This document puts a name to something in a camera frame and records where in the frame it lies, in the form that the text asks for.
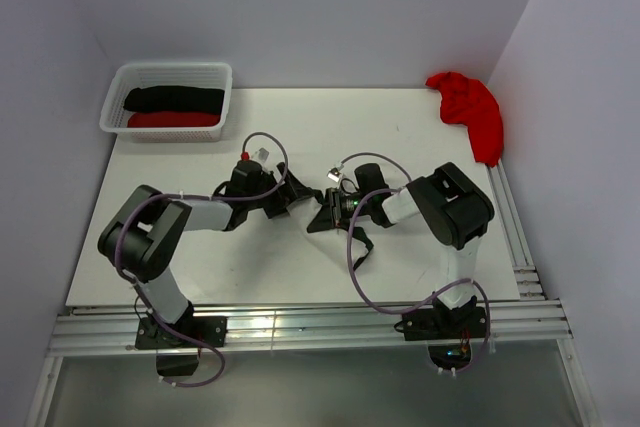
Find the white plastic basket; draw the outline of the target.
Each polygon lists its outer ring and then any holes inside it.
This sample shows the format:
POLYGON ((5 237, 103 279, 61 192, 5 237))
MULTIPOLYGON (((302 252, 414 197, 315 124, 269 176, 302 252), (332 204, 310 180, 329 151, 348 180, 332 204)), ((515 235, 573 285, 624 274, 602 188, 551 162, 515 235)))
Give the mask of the white plastic basket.
POLYGON ((99 120, 139 142, 215 142, 230 108, 233 74, 223 62, 137 62, 111 81, 99 120))

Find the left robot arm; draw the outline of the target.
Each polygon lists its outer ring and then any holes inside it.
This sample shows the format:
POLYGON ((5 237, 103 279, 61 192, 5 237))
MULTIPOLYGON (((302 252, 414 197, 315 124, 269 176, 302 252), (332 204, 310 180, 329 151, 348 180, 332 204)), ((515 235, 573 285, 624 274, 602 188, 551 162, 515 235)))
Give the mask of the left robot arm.
POLYGON ((183 233, 231 232, 253 210, 271 219, 290 214, 300 202, 322 199, 283 162, 277 169, 280 179, 254 160, 240 160, 211 197, 170 195, 140 185, 100 234, 98 251, 137 289, 160 323, 159 335, 170 345, 183 346, 196 334, 193 304, 170 268, 183 233))

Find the white and green t shirt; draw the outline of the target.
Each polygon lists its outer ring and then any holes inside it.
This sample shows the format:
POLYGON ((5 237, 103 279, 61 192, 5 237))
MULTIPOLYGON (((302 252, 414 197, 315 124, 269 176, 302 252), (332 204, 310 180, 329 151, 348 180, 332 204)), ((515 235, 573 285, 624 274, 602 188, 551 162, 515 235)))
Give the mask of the white and green t shirt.
POLYGON ((348 271, 347 232, 330 227, 328 230, 311 232, 310 226, 321 211, 321 204, 315 197, 298 200, 287 207, 287 212, 295 222, 303 237, 331 263, 343 272, 348 271))

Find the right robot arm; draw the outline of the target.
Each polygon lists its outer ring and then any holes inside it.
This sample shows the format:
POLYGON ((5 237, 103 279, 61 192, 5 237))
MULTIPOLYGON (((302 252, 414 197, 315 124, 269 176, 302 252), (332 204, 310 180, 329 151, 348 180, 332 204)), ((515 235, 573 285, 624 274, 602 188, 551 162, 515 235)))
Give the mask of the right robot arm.
POLYGON ((375 225, 391 228, 421 217, 442 252, 440 272, 445 285, 419 305, 432 304, 435 330, 452 337, 462 330, 485 293, 474 279, 477 255, 495 211, 488 196, 455 164, 448 162, 429 176, 408 178, 405 186, 392 189, 376 163, 357 167, 355 189, 328 188, 311 198, 300 214, 305 234, 327 253, 335 251, 335 234, 345 242, 346 267, 362 300, 383 313, 359 285, 356 269, 372 253, 374 244, 357 225, 360 216, 375 225))

